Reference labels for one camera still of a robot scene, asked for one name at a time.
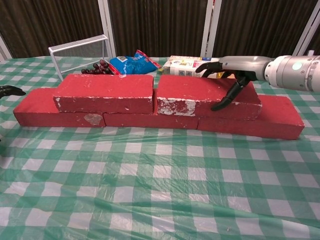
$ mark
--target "chip bag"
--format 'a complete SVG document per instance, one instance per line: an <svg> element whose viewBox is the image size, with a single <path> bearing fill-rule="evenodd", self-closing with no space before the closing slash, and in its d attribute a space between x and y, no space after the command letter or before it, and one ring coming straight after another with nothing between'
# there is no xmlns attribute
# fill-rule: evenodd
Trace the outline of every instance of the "chip bag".
<svg viewBox="0 0 320 240"><path fill-rule="evenodd" d="M140 50L137 50L133 57L117 56L110 59L109 62L109 68L116 75L147 74L161 67Z"/></svg>

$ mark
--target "wire basket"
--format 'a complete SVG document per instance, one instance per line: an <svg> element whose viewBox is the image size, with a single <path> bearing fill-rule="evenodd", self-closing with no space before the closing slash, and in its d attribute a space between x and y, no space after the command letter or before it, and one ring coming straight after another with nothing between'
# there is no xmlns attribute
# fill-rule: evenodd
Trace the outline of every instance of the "wire basket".
<svg viewBox="0 0 320 240"><path fill-rule="evenodd" d="M51 46L48 49L61 81L70 73L80 73L81 69L86 67L92 68L100 59L108 61L113 57L109 39L104 34Z"/></svg>

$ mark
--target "dark curtain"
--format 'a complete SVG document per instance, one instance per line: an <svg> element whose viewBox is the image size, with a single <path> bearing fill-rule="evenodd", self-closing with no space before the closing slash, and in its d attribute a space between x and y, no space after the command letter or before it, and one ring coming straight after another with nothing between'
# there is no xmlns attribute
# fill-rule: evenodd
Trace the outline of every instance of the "dark curtain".
<svg viewBox="0 0 320 240"><path fill-rule="evenodd" d="M308 50L314 50L314 55L320 55L320 25L315 31L305 54L307 54Z"/></svg>
<svg viewBox="0 0 320 240"><path fill-rule="evenodd" d="M207 0L108 0L117 55L200 56Z"/></svg>
<svg viewBox="0 0 320 240"><path fill-rule="evenodd" d="M214 57L291 55L317 0L223 0Z"/></svg>
<svg viewBox="0 0 320 240"><path fill-rule="evenodd" d="M0 0L0 32L12 57L103 34L97 0Z"/></svg>

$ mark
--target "green checkered tablecloth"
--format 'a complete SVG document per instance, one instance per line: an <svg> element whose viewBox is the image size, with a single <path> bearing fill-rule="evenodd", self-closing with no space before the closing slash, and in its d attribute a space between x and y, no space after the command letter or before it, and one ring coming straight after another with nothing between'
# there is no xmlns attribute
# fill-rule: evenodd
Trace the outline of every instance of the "green checkered tablecloth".
<svg viewBox="0 0 320 240"><path fill-rule="evenodd" d="M0 64L0 85L59 83L48 56ZM13 109L24 96L2 98L0 240L320 239L320 95L254 85L293 101L299 140L21 127Z"/></svg>

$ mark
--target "robotic hand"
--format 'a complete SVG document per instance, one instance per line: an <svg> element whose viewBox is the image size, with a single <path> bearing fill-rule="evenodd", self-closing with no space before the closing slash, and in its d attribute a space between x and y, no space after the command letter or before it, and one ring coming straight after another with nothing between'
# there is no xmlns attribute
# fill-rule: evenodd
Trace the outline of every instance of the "robotic hand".
<svg viewBox="0 0 320 240"><path fill-rule="evenodd" d="M235 75L236 82L226 96L211 107L218 111L228 106L250 81L265 81L276 88L320 92L320 56L225 56L216 62L200 65L202 77L224 72L221 78Z"/></svg>
<svg viewBox="0 0 320 240"><path fill-rule="evenodd" d="M10 86L10 85L0 86L0 99L2 97L6 97L10 95L24 96L26 95L26 93L22 89L15 86Z"/></svg>

